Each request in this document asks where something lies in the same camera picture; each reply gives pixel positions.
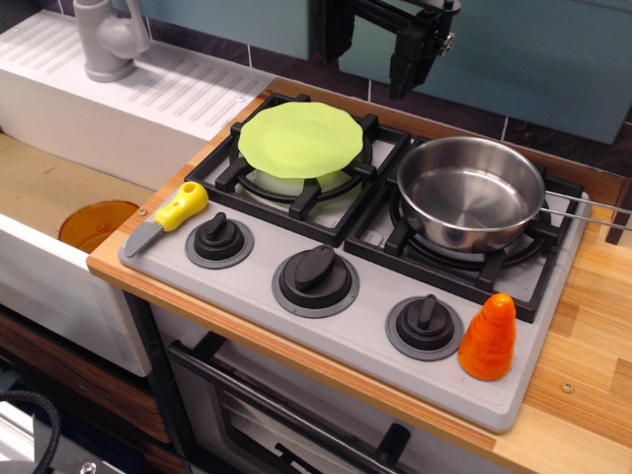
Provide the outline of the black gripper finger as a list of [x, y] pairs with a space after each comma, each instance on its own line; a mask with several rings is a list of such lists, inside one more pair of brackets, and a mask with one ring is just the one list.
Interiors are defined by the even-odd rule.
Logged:
[[312, 1], [310, 16], [317, 52], [325, 63], [338, 60], [352, 47], [355, 13], [347, 1]]
[[403, 99], [422, 85], [438, 56], [449, 50], [449, 20], [408, 23], [396, 33], [390, 63], [391, 100]]

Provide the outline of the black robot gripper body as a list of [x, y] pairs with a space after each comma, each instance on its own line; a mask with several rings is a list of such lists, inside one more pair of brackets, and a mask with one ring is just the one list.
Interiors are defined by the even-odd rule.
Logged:
[[410, 13], [386, 1], [349, 1], [358, 16], [396, 36], [398, 56], [438, 56], [452, 48], [453, 18], [460, 1], [408, 1], [417, 11]]

